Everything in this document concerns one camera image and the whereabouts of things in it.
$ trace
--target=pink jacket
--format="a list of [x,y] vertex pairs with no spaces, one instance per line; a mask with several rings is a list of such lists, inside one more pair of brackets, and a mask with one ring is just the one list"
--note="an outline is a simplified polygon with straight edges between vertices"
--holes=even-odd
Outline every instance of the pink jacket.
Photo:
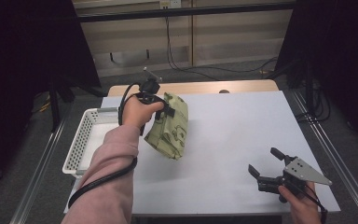
[[[122,125],[105,135],[79,186],[121,170],[138,155],[138,128]],[[133,172],[92,189],[78,198],[62,223],[131,223]]]

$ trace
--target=plastic tray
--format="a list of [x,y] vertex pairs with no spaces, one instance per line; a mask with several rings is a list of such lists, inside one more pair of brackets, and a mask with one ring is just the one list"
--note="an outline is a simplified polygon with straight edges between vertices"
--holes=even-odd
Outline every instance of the plastic tray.
[[105,134],[118,127],[117,108],[93,108],[84,112],[62,171],[81,177],[89,168],[94,151],[103,143]]

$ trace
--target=white tabletop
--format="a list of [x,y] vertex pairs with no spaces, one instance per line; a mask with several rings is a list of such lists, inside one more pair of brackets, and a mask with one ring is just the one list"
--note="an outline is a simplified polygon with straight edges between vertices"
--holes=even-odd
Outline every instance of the white tabletop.
[[[137,216],[257,215],[289,212],[278,195],[260,192],[248,173],[282,175],[283,161],[269,151],[298,156],[320,171],[281,91],[183,94],[189,123],[185,155],[167,159],[141,139],[134,174],[133,214]],[[118,106],[106,97],[102,107]],[[148,133],[153,122],[145,127]],[[321,203],[339,211],[327,186],[316,185]]]

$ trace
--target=olive green pouch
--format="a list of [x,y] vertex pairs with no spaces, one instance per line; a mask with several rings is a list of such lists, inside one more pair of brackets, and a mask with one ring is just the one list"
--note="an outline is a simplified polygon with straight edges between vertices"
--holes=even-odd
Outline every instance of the olive green pouch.
[[161,113],[146,135],[145,141],[162,155],[179,160],[183,156],[188,124],[186,102],[172,93],[164,93],[164,101],[175,110],[174,116]]

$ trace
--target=hand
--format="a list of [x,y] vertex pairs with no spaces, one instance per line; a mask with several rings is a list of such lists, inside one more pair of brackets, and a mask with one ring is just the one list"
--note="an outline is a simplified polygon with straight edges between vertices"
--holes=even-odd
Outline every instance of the hand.
[[[313,182],[307,182],[307,185],[315,191],[315,185]],[[315,198],[314,193],[309,188],[306,188],[306,192],[312,198]],[[278,190],[280,194],[287,200],[291,205],[292,219],[296,224],[320,224],[321,220],[318,213],[318,205],[311,201],[304,195],[295,195],[290,192],[284,186],[279,186]]]
[[123,112],[123,124],[132,125],[139,129],[152,118],[153,113],[162,109],[162,102],[151,105],[142,104],[136,97],[132,96],[126,103]]

